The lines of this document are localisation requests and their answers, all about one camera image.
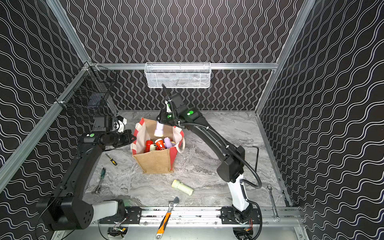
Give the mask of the purple flashlight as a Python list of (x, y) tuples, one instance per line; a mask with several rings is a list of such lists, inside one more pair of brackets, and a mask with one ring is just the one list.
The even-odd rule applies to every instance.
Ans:
[(160, 122), (157, 122), (154, 136), (159, 138), (164, 136), (164, 125)]
[(169, 137), (164, 138), (164, 144), (167, 149), (172, 148), (174, 145)]

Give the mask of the green flashlight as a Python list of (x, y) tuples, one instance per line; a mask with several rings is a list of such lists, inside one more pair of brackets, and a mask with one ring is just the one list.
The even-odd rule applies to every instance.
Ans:
[(156, 144), (151, 144), (150, 145), (150, 152), (151, 151), (156, 151), (157, 150), (157, 145)]
[(179, 180), (174, 180), (172, 182), (172, 188), (182, 192), (182, 193), (185, 193), (187, 194), (188, 196), (191, 196), (194, 192), (194, 189), (181, 183)]

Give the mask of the red jute Christmas tote bag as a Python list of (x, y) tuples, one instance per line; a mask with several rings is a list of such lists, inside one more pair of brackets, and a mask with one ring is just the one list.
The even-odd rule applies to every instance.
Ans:
[[(155, 137), (157, 121), (142, 118), (135, 126), (136, 140), (131, 144), (134, 159), (145, 174), (170, 174), (174, 172), (177, 154), (185, 149), (185, 134), (181, 128), (164, 125), (164, 136)], [(173, 147), (167, 149), (164, 138), (172, 140)], [(157, 145), (156, 151), (145, 153), (146, 141)]]

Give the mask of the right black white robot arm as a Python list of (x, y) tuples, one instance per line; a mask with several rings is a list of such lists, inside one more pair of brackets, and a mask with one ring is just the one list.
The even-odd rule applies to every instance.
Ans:
[(247, 198), (244, 184), (256, 189), (262, 187), (262, 182), (256, 169), (246, 161), (245, 149), (235, 146), (222, 137), (206, 120), (196, 107), (188, 107), (179, 93), (171, 91), (162, 84), (166, 94), (166, 108), (157, 117), (161, 124), (186, 129), (200, 137), (216, 154), (221, 164), (217, 168), (219, 177), (225, 181), (232, 196), (232, 216), (230, 220), (245, 224), (250, 221), (253, 207)]

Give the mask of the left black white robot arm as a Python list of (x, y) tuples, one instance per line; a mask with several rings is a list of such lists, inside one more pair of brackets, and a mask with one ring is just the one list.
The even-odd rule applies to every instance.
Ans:
[(67, 172), (48, 197), (36, 204), (39, 221), (50, 231), (83, 230), (91, 223), (111, 218), (124, 221), (127, 213), (122, 200), (111, 200), (91, 205), (83, 201), (86, 187), (107, 146), (120, 148), (133, 143), (136, 137), (125, 128), (127, 120), (121, 116), (95, 117), (90, 133), (83, 134), (75, 158)]

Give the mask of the small yellow black screwdriver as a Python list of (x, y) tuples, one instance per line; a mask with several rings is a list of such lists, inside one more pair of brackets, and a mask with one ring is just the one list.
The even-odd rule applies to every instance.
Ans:
[(110, 162), (114, 165), (114, 166), (117, 166), (117, 162), (112, 158), (110, 157), (108, 154), (106, 154), (106, 156), (109, 158)]

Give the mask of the black hex key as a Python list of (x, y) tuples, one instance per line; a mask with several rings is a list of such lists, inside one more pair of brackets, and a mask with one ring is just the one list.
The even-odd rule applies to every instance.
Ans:
[(260, 154), (260, 148), (257, 147), (257, 146), (252, 146), (252, 148), (254, 148), (254, 149), (257, 150), (257, 153), (256, 153), (256, 160), (255, 160), (255, 172), (257, 173), (257, 169), (258, 169), (258, 161), (259, 161), (259, 154)]

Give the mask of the silver combination wrench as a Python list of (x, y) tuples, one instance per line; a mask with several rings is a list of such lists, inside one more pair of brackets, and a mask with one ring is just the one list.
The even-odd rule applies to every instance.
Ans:
[(280, 219), (278, 211), (277, 211), (276, 203), (275, 203), (274, 196), (273, 196), (273, 188), (272, 188), (272, 186), (271, 185), (267, 185), (267, 190), (269, 192), (269, 196), (270, 196), (270, 201), (271, 201), (271, 205), (272, 205), (272, 209), (273, 209), (273, 213), (274, 213), (275, 222), (279, 223), (281, 221), (281, 219)]

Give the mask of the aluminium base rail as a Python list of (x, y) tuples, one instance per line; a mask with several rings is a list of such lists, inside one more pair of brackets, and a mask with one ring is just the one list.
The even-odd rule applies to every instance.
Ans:
[[(65, 210), (66, 220), (73, 226), (66, 229), (86, 229), (90, 226), (108, 227), (159, 227), (167, 213), (167, 207), (126, 207), (117, 213), (113, 206), (102, 203), (78, 210)], [(254, 208), (244, 220), (238, 220), (231, 207), (175, 207), (168, 220), (168, 227), (238, 228), (291, 227), (299, 225), (300, 212), (295, 208)]]

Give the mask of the orange handled adjustable wrench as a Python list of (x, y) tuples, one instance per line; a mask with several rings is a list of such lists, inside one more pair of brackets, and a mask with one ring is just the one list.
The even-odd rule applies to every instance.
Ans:
[(180, 202), (180, 199), (179, 197), (175, 197), (173, 201), (169, 201), (169, 207), (168, 207), (168, 211), (166, 213), (166, 215), (164, 216), (160, 226), (159, 226), (159, 229), (157, 231), (157, 234), (156, 234), (156, 239), (157, 240), (160, 240), (165, 232), (165, 229), (166, 229), (166, 226), (168, 224), (168, 221), (170, 219), (170, 216), (172, 214), (172, 211), (174, 209), (174, 207), (176, 207)]

